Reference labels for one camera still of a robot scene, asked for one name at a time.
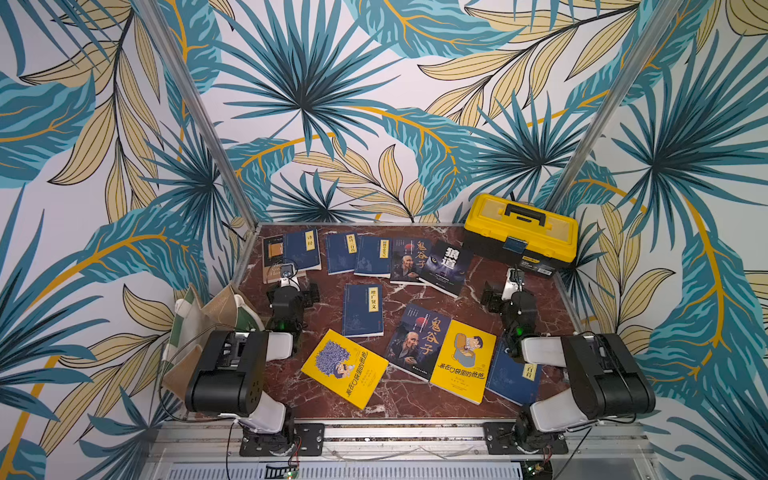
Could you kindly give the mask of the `yellow book cartoon figure cover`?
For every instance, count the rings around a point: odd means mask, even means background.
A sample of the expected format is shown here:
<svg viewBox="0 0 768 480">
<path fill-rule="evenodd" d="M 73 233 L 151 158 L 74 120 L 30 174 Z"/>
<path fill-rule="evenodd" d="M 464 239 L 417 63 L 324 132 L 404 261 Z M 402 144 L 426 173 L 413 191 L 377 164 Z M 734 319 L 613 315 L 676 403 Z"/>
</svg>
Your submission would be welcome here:
<svg viewBox="0 0 768 480">
<path fill-rule="evenodd" d="M 482 403 L 497 337 L 452 320 L 429 383 L 470 403 Z"/>
</svg>

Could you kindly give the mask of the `yellow book purple hedgehog cover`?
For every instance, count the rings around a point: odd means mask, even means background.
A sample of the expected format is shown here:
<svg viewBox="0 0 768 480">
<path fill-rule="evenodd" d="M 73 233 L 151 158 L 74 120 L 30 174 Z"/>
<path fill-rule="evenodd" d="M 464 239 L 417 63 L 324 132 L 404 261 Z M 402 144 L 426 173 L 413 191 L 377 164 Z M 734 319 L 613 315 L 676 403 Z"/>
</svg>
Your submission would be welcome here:
<svg viewBox="0 0 768 480">
<path fill-rule="evenodd" d="M 362 410 L 388 365 L 385 358 L 328 330 L 302 365 L 301 372 Z"/>
</svg>

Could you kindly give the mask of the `green beige canvas bag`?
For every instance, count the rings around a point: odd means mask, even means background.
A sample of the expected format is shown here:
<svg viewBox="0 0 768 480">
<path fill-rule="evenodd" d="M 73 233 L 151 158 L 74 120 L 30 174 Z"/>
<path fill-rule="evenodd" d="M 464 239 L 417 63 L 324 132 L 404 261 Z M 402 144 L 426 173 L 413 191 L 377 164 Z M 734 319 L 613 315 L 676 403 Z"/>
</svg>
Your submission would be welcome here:
<svg viewBox="0 0 768 480">
<path fill-rule="evenodd" d="M 251 303 L 232 286 L 224 287 L 205 305 L 190 286 L 184 297 L 176 301 L 174 312 L 170 337 L 161 357 L 160 385 L 181 401 L 214 331 L 264 330 L 264 323 Z"/>
</svg>

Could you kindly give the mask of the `dark book old man front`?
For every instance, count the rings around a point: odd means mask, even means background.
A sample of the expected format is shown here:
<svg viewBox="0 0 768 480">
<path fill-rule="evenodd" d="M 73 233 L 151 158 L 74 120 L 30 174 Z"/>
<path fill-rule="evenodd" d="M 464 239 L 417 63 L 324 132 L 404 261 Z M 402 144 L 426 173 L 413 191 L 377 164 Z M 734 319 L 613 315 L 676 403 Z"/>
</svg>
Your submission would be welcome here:
<svg viewBox="0 0 768 480">
<path fill-rule="evenodd" d="M 451 319 L 408 304 L 385 350 L 394 367 L 429 382 Z"/>
</svg>

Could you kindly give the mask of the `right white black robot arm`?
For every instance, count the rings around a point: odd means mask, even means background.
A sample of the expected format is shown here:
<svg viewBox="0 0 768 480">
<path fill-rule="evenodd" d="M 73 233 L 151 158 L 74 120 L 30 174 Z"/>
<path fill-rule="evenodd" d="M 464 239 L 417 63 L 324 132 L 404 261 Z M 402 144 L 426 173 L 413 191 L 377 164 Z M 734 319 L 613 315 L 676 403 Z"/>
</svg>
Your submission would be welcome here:
<svg viewBox="0 0 768 480">
<path fill-rule="evenodd" d="M 485 284 L 481 304 L 503 325 L 486 387 L 521 408 L 512 422 L 484 424 L 491 454 L 564 454 L 567 431 L 654 410 L 653 389 L 619 335 L 538 333 L 536 298 L 513 278 L 501 290 Z"/>
</svg>

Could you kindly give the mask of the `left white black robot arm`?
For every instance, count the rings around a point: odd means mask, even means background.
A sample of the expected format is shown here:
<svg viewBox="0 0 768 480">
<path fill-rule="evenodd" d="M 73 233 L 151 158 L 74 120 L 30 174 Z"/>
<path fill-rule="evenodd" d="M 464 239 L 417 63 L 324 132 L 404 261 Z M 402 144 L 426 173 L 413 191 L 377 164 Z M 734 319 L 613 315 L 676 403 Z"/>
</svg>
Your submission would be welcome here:
<svg viewBox="0 0 768 480">
<path fill-rule="evenodd" d="M 263 322 L 230 287 L 214 298 L 210 312 L 234 318 L 208 335 L 187 385 L 184 403 L 191 413 L 230 419 L 243 431 L 242 456 L 298 457 L 304 446 L 291 408 L 266 391 L 270 362 L 291 358 L 306 327 L 304 311 L 320 301 L 318 286 L 283 278 L 268 291 L 272 316 Z"/>
</svg>

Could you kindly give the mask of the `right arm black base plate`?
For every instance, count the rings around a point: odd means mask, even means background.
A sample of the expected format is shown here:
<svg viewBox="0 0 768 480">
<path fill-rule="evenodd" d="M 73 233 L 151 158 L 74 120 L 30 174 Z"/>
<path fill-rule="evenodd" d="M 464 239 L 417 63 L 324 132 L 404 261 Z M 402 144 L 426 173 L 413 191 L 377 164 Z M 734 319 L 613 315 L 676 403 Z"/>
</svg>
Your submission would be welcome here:
<svg viewBox="0 0 768 480">
<path fill-rule="evenodd" d="M 569 452 L 563 434 L 543 433 L 522 422 L 486 422 L 482 428 L 491 455 L 560 455 Z"/>
</svg>

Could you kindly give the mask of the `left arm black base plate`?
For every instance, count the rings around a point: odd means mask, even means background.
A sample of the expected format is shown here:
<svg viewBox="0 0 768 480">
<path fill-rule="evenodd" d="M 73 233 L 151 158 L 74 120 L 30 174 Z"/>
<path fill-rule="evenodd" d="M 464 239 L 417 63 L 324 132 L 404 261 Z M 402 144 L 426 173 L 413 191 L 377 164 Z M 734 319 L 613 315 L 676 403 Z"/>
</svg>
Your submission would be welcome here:
<svg viewBox="0 0 768 480">
<path fill-rule="evenodd" d="M 285 425 L 278 433 L 255 433 L 243 429 L 239 447 L 241 457 L 319 457 L 322 455 L 325 425 L 299 423 Z"/>
</svg>

